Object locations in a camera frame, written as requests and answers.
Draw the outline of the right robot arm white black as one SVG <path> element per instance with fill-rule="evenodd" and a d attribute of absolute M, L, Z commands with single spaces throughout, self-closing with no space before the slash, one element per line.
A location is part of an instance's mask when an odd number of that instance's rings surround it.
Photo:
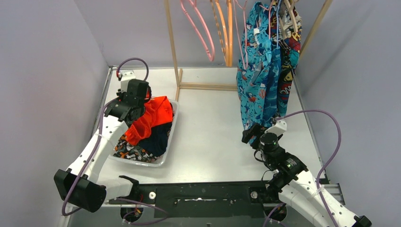
<path fill-rule="evenodd" d="M 334 198 L 295 155 L 285 151 L 278 140 L 287 130 L 284 120 L 265 128 L 254 124 L 244 130 L 243 143 L 251 143 L 263 163 L 273 173 L 267 182 L 266 196 L 295 209 L 315 227 L 370 227 L 366 216 L 357 216 Z"/>

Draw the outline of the navy blue shorts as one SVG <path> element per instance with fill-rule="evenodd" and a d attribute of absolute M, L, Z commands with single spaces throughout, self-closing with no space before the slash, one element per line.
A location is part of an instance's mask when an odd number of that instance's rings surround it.
<path fill-rule="evenodd" d="M 138 145 L 154 157 L 160 157 L 166 152 L 172 122 L 151 128 L 151 135 L 141 140 Z"/>

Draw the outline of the orange wooden hanger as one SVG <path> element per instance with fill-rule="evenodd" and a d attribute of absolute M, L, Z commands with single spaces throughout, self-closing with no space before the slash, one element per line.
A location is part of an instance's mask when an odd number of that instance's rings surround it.
<path fill-rule="evenodd" d="M 218 0 L 210 0 L 213 15 L 215 18 L 216 28 L 219 36 L 219 42 L 221 45 L 221 51 L 224 55 L 225 65 L 229 66 L 229 39 L 227 33 L 226 22 L 221 5 Z"/>
<path fill-rule="evenodd" d="M 233 58 L 233 4 L 232 0 L 227 0 L 227 19 L 228 19 L 228 67 L 232 67 Z"/>

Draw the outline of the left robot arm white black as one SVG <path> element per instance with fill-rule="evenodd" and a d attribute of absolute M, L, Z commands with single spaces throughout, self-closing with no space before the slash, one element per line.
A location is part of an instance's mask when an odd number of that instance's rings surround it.
<path fill-rule="evenodd" d="M 116 94 L 101 108 L 98 127 L 81 154 L 66 170 L 59 169 L 54 175 L 65 217 L 81 209 L 96 212 L 108 200 L 125 198 L 133 202 L 139 198 L 137 180 L 120 175 L 101 181 L 99 175 L 120 137 L 144 114 L 151 88 L 144 80 L 129 79 L 121 82 Z"/>

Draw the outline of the orange camouflage shorts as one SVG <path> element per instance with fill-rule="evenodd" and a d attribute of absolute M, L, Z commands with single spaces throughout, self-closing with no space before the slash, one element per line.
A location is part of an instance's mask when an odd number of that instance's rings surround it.
<path fill-rule="evenodd" d="M 125 135 L 119 138 L 112 156 L 145 163 L 153 163 L 159 158 L 139 145 L 130 144 Z"/>

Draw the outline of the bright orange shorts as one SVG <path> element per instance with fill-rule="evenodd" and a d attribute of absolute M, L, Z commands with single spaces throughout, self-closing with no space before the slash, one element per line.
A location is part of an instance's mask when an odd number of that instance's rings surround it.
<path fill-rule="evenodd" d="M 173 121 L 173 108 L 167 96 L 153 97 L 144 106 L 144 114 L 124 134 L 131 145 L 150 137 L 152 128 Z"/>

